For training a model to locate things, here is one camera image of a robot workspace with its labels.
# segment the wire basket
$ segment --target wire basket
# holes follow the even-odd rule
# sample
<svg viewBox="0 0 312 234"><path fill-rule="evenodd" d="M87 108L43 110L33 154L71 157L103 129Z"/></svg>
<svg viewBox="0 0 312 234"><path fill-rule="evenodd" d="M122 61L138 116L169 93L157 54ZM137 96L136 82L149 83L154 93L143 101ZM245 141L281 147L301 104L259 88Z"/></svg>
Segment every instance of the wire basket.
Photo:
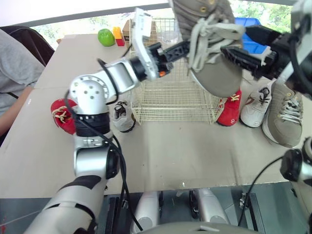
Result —
<svg viewBox="0 0 312 234"><path fill-rule="evenodd" d="M175 19L153 19L151 37L144 44L161 42L166 49L181 41ZM204 91L188 76L184 59L173 63L171 73L155 81L144 81L131 91L133 114L143 121L215 122L223 111L222 98Z"/></svg>

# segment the yellow block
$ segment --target yellow block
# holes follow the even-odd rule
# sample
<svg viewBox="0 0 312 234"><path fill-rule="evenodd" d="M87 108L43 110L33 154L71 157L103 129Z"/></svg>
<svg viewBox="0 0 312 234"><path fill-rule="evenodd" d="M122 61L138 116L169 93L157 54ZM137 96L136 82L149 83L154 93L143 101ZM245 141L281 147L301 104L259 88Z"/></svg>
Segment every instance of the yellow block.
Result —
<svg viewBox="0 0 312 234"><path fill-rule="evenodd" d="M121 29L119 27L114 27L113 28L113 35L114 35L115 39L122 39Z"/></svg>

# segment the gray shirt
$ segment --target gray shirt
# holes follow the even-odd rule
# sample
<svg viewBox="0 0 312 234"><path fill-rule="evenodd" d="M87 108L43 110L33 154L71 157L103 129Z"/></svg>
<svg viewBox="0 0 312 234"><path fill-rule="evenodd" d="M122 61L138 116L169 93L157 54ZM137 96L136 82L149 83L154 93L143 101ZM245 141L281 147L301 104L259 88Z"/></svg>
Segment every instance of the gray shirt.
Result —
<svg viewBox="0 0 312 234"><path fill-rule="evenodd" d="M44 66L24 47L0 30L0 93L20 96L26 86L35 86ZM0 116L16 101L8 94L0 94Z"/></svg>

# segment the blue plastic crate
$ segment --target blue plastic crate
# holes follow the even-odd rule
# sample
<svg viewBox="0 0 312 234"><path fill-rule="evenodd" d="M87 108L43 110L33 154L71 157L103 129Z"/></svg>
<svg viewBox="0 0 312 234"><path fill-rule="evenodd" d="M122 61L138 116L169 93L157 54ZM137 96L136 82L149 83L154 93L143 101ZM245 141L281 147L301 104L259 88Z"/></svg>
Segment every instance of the blue plastic crate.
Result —
<svg viewBox="0 0 312 234"><path fill-rule="evenodd" d="M244 25L245 27L251 25L261 25L260 21L256 18L235 18L235 23ZM260 45L257 42L254 42L246 33L242 37L244 49L251 54L262 54L263 51L267 48L266 45Z"/></svg>

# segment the gray sneaker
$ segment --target gray sneaker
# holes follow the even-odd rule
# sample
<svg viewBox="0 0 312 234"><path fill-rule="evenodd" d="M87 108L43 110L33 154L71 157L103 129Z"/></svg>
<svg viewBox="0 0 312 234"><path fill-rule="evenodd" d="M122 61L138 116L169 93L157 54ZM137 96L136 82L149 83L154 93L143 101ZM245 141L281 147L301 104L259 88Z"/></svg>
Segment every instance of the gray sneaker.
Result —
<svg viewBox="0 0 312 234"><path fill-rule="evenodd" d="M302 115L301 94L275 82L272 85L272 101L262 124L264 134L280 145L293 148L301 139Z"/></svg>
<svg viewBox="0 0 312 234"><path fill-rule="evenodd" d="M193 78L215 96L231 96L239 89L242 69L226 60L220 47L241 47L245 28L234 24L228 0L173 0L173 10L183 40L190 41Z"/></svg>

